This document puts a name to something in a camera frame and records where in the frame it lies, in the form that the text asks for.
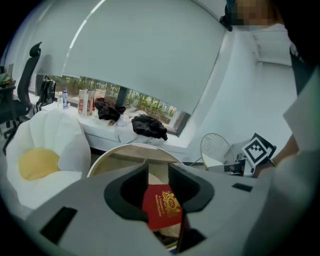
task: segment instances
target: black rectangular slot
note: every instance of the black rectangular slot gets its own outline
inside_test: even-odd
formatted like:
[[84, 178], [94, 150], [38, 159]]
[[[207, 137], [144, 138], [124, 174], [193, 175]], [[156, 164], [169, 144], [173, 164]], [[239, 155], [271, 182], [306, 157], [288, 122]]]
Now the black rectangular slot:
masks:
[[252, 186], [248, 186], [248, 185], [241, 184], [241, 183], [236, 183], [232, 187], [235, 189], [243, 190], [243, 191], [247, 191], [247, 192], [251, 192], [251, 190], [253, 188]]
[[40, 231], [40, 233], [54, 244], [59, 242], [77, 210], [63, 207]]

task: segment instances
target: black office chair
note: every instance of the black office chair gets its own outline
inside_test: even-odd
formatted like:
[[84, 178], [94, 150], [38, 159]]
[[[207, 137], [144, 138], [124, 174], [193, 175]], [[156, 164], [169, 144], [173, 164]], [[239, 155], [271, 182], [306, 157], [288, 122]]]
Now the black office chair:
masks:
[[18, 126], [21, 123], [20, 117], [27, 115], [32, 106], [29, 98], [29, 85], [31, 76], [41, 54], [41, 49], [39, 48], [41, 43], [42, 42], [37, 43], [30, 50], [29, 54], [31, 58], [29, 58], [25, 64], [17, 89], [19, 100], [13, 99], [13, 91], [16, 88], [14, 84], [10, 84], [5, 88], [0, 88], [0, 94], [3, 94], [4, 98], [6, 99], [5, 102], [0, 104], [0, 124], [10, 121], [13, 122], [13, 128], [4, 132], [5, 135], [9, 134], [9, 137], [7, 138], [3, 147], [4, 155], [6, 155], [6, 148], [16, 134]]

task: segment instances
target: black bag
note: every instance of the black bag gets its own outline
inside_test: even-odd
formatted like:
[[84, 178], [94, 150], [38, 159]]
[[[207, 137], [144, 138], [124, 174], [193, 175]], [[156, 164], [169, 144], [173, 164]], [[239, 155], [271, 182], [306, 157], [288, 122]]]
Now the black bag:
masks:
[[54, 102], [56, 92], [56, 82], [50, 79], [47, 75], [45, 76], [40, 90], [39, 100], [33, 108], [33, 114], [41, 111], [41, 107], [49, 105]]

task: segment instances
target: chair headrest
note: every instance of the chair headrest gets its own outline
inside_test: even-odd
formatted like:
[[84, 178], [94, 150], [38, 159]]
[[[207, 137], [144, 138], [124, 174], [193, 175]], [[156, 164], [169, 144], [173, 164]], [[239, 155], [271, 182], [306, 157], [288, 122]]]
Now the chair headrest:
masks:
[[31, 57], [36, 57], [41, 54], [41, 49], [39, 48], [41, 43], [42, 42], [39, 42], [39, 43], [35, 44], [34, 46], [32, 46], [32, 48], [30, 49], [30, 53], [29, 53]]

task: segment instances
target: window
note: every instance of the window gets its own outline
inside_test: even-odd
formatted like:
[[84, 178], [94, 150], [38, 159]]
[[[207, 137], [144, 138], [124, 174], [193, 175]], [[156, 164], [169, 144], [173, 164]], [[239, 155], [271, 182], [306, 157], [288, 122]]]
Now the window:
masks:
[[[38, 80], [42, 81], [43, 76], [37, 76], [39, 76]], [[56, 95], [58, 92], [66, 90], [68, 93], [68, 101], [74, 107], [78, 104], [79, 90], [101, 90], [103, 94], [105, 94], [104, 98], [114, 105], [125, 106], [127, 109], [131, 108], [133, 111], [144, 111], [148, 116], [159, 120], [167, 128], [168, 133], [177, 136], [180, 135], [190, 117], [189, 114], [159, 99], [114, 83], [83, 76], [49, 75], [49, 78], [56, 82]]]

